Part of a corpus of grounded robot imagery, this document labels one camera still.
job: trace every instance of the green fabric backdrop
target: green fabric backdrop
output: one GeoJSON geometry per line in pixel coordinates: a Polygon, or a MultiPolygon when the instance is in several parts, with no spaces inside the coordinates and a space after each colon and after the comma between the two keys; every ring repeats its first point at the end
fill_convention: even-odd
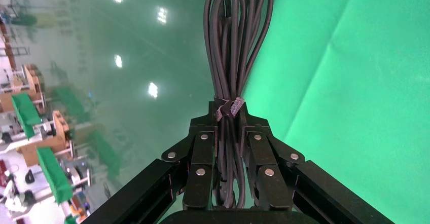
{"type": "Polygon", "coordinates": [[[245,98],[392,221],[430,222],[430,0],[275,0],[245,98]]]}

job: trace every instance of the black aluminum arm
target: black aluminum arm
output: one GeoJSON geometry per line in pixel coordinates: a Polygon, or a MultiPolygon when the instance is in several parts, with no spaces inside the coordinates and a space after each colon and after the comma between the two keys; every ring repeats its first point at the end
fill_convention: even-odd
{"type": "Polygon", "coordinates": [[[191,120],[187,137],[166,150],[91,214],[84,224],[157,223],[176,196],[183,211],[161,223],[392,223],[304,155],[275,138],[265,119],[246,104],[239,121],[240,149],[255,206],[212,205],[216,180],[216,108],[191,120]]]}

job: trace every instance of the black cable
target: black cable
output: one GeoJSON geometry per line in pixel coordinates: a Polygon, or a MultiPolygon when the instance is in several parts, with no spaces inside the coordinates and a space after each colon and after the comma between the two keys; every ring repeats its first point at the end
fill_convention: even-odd
{"type": "MultiPolygon", "coordinates": [[[[273,0],[267,0],[267,12],[260,35],[264,0],[206,0],[204,6],[204,39],[215,98],[231,101],[242,95],[246,79],[269,29],[273,0]]],[[[224,116],[219,121],[217,173],[214,195],[218,205],[243,208],[245,175],[240,145],[237,142],[237,120],[224,116]],[[238,202],[233,191],[239,187],[238,202]]]]}

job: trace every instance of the coiled cable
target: coiled cable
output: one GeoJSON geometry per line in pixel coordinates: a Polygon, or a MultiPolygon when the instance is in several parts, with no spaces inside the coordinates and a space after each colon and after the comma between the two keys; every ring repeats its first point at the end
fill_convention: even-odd
{"type": "MultiPolygon", "coordinates": [[[[264,0],[206,0],[204,39],[215,98],[231,101],[242,95],[250,70],[269,29],[273,0],[259,33],[264,0]]],[[[238,125],[233,117],[219,121],[219,141],[214,195],[218,205],[243,208],[245,174],[238,143],[238,125]],[[234,180],[239,187],[236,202],[234,180]]]]}

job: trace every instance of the cable tie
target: cable tie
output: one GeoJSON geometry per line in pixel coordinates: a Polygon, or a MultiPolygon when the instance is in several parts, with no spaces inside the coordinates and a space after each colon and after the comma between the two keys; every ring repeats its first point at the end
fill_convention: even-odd
{"type": "Polygon", "coordinates": [[[217,109],[217,121],[219,122],[221,118],[224,116],[228,116],[229,118],[234,118],[239,112],[240,108],[245,103],[245,99],[242,97],[236,97],[235,100],[225,100],[221,98],[215,98],[218,103],[224,101],[224,104],[219,106],[217,109]]]}

